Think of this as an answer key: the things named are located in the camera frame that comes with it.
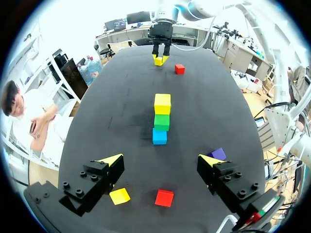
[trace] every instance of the yellow cube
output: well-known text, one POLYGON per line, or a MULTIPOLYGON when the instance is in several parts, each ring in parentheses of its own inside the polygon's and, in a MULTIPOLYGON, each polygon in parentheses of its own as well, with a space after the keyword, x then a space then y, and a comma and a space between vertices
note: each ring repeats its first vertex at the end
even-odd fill
POLYGON ((213 165, 216 163, 224 163, 225 162, 225 161, 222 161, 219 159, 214 159, 214 158, 208 157, 208 156, 203 155, 203 154, 199 154, 199 156, 201 156, 211 167, 213 167, 213 165))
POLYGON ((162 63, 162 57, 157 57, 157 58, 155 58, 155 65, 156 65, 156 66, 161 66, 161 65, 163 65, 163 63, 162 63))
POLYGON ((171 113, 171 106, 170 94, 155 95, 155 114, 169 115, 171 113))
POLYGON ((125 188, 112 191, 109 195, 115 205, 125 203, 131 199, 125 188))

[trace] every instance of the black table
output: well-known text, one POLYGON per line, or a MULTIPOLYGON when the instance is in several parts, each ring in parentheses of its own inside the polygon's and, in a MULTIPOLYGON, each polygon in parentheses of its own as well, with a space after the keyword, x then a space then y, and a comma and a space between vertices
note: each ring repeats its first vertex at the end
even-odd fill
MULTIPOLYGON (((156 67, 152 48, 121 50, 88 89, 67 136, 59 187, 75 179, 86 161, 123 153, 125 171, 114 190, 125 187, 131 200, 114 205, 104 195, 82 216, 85 221, 123 233, 215 232, 230 211, 197 173, 198 154, 222 147, 227 159, 239 164, 263 192, 263 154, 255 122, 212 52, 172 46, 167 62, 156 67), (185 66, 184 75, 175 74, 175 64, 185 66), (172 98, 164 146, 152 143, 156 93, 172 98), (154 205, 158 189, 174 192, 171 208, 154 205)), ((231 228, 227 223, 224 232, 231 228)))

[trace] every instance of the red cube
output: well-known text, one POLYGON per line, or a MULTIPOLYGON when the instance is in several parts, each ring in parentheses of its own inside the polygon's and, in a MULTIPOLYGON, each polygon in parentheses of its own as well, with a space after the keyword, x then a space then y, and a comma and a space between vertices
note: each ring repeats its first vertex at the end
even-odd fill
POLYGON ((176 74, 184 74, 185 73, 185 67, 182 64, 175 65, 175 72, 176 74))
POLYGON ((174 193, 172 191, 166 191, 159 189, 157 192, 155 204, 170 207, 172 205, 174 193))

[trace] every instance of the green cube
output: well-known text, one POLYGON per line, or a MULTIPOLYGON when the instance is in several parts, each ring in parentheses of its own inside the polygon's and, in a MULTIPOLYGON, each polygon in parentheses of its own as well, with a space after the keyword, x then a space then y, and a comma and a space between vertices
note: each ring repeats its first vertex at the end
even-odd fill
POLYGON ((155 130, 168 131, 170 128, 170 115, 155 114, 155 130))

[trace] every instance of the screw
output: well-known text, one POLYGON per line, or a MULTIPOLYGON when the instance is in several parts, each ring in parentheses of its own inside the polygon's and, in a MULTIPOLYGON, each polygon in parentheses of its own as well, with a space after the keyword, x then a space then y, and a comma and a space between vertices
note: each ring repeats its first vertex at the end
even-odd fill
POLYGON ((78 197, 82 197, 82 196, 84 195, 83 190, 80 189, 80 188, 78 188, 78 189, 76 190, 76 195, 77 195, 78 197))
POLYGON ((44 197, 44 198, 48 198, 49 196, 50 196, 50 195, 49 195, 48 193, 44 193, 44 194, 43 194, 43 197, 44 197))
POLYGON ((240 190, 239 192, 238 192, 238 196, 240 197, 240 198, 243 198, 245 195, 246 195, 246 191, 244 190, 244 189, 242 189, 242 190, 240 190))
POLYGON ((36 204, 39 204, 41 199, 40 198, 35 198, 34 201, 35 201, 36 204))
POLYGON ((259 183, 253 183, 252 189, 256 190, 259 188, 259 183))
POLYGON ((230 181, 231 180, 231 176, 225 176, 225 182, 230 181))
POLYGON ((242 176, 242 173, 238 171, 237 173, 235 173, 235 176, 239 178, 242 176))
POLYGON ((85 171, 80 171, 80 176, 81 177, 86 177, 86 172, 85 171))
POLYGON ((97 180, 98 180, 97 175, 92 175, 92 176, 91 176, 91 180, 93 180, 93 181, 97 181, 97 180))
POLYGON ((64 187, 64 189, 67 189, 67 188, 70 188, 70 185, 69 185, 69 183, 67 181, 64 181, 63 182, 63 187, 64 187))

